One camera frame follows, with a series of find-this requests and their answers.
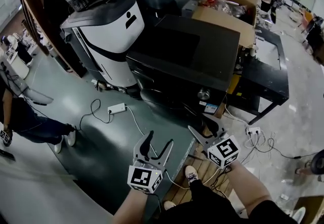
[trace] wooden platform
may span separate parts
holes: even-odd
[[[201,153],[203,150],[202,145],[196,143],[194,146],[197,146],[197,148],[194,151],[194,156],[200,159],[196,159],[193,157],[188,156],[184,166],[180,170],[179,174],[175,178],[174,182],[184,188],[188,188],[188,180],[184,175],[184,168],[188,165],[192,165],[198,172],[199,179],[202,180],[202,182],[206,182],[217,170],[217,167],[214,163],[212,163],[210,160],[206,159],[205,155]],[[210,180],[208,183],[205,184],[205,186],[210,187],[216,180],[216,178],[223,172],[222,169],[220,169],[217,174]],[[229,184],[229,181],[225,174],[221,175],[220,178],[218,178],[217,183],[215,184],[215,187],[218,187],[220,191],[222,191],[226,196],[229,196],[229,194],[232,191],[232,187]],[[221,193],[213,189],[213,191],[219,195],[222,196]],[[165,197],[163,198],[163,201],[172,201],[176,205],[189,202],[191,200],[191,191],[184,190],[182,188],[179,188],[176,185],[172,185]]]

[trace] white power strip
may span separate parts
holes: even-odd
[[[110,115],[115,113],[125,112],[126,111],[125,104],[122,103],[122,104],[110,106],[108,107],[108,114],[109,111],[110,111]]]
[[[255,135],[255,134],[260,134],[261,129],[259,127],[247,128],[246,132],[247,132],[247,135],[249,135],[249,132],[250,132],[251,135]]]

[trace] floor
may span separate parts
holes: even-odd
[[[297,24],[289,19],[286,10],[277,12],[277,24],[272,31],[276,31],[278,34],[283,32],[281,40],[287,60],[290,98],[281,107],[275,108],[255,123],[254,126],[261,127],[267,138],[273,137],[275,147],[284,155],[306,155],[319,151],[324,147],[322,135],[324,133],[324,124],[322,123],[324,118],[323,71],[301,44],[303,41],[301,30],[297,29]],[[85,80],[66,74],[53,59],[40,54],[36,57],[26,81],[33,88],[55,98],[53,104],[47,107],[36,106],[36,108],[49,117],[62,122],[78,125],[80,117],[90,112],[90,103],[96,98],[100,98],[102,101],[102,109],[98,112],[98,116],[102,119],[107,117],[107,106],[127,103],[134,109],[139,125],[144,132],[155,130],[156,139],[153,140],[153,145],[156,149],[162,148],[170,137],[178,138],[178,143],[174,146],[174,153],[168,162],[169,173],[172,178],[175,178],[179,171],[179,165],[184,163],[180,157],[183,158],[189,153],[188,149],[194,141],[185,128],[155,115],[141,101],[136,101],[118,92],[100,93],[96,91],[93,84],[90,83],[89,76]],[[262,101],[260,106],[264,109],[267,102]],[[237,117],[245,120],[252,119],[252,115],[245,112],[231,107],[228,109]],[[244,143],[248,139],[245,134],[245,126],[242,122],[226,116],[227,114],[223,116],[222,121],[229,134],[235,135],[241,144],[240,159],[242,160],[250,151],[244,147]],[[125,185],[127,175],[125,169],[132,162],[132,148],[141,136],[130,113],[122,113],[114,117],[111,124],[101,123],[92,116],[85,118],[82,128],[87,135],[79,137],[79,143],[75,149],[64,146],[62,154],[58,157],[61,162],[64,162],[65,168],[72,171],[73,174],[80,175],[84,180],[84,189],[95,189],[90,188],[93,185],[93,180],[95,182],[97,180],[106,181],[106,187],[98,187],[97,193],[103,191],[104,194],[110,196],[104,197],[104,199],[95,199],[99,200],[100,204],[112,209],[112,212],[117,209],[128,192]],[[260,148],[263,151],[267,149],[266,144]],[[271,153],[254,151],[245,161],[245,166],[266,185],[279,206],[291,208],[300,196],[324,194],[324,184],[319,183],[314,176],[308,178],[294,176],[296,166],[307,159],[286,159],[276,151]],[[178,164],[171,164],[170,162],[173,160],[176,160]],[[91,174],[73,172],[73,164],[80,164],[82,167],[91,169]],[[170,182],[166,178],[163,182],[161,189],[163,193],[166,193]],[[280,199],[281,194],[289,196],[289,200]],[[152,213],[157,204],[155,198],[150,199],[148,207]]]
[[[283,7],[277,11],[277,23],[271,31],[280,34],[288,68],[290,98],[282,106],[276,107],[253,126],[260,127],[266,138],[275,139],[275,147],[289,157],[308,155],[324,147],[324,75],[310,51],[301,44],[305,39],[298,23],[289,17],[289,10]],[[269,104],[262,100],[259,111]],[[253,118],[246,112],[229,107],[228,110],[245,121]],[[244,147],[248,137],[242,122],[229,119],[228,114],[222,118],[230,134],[241,144],[241,160],[251,149]],[[260,148],[269,150],[267,143]],[[299,160],[287,159],[273,150],[269,153],[254,151],[246,160],[249,168],[268,188],[273,200],[282,208],[292,208],[300,196],[323,195],[324,183],[317,181],[316,176],[298,177],[294,175],[297,165],[303,165],[311,157]],[[280,198],[281,194],[289,200]]]

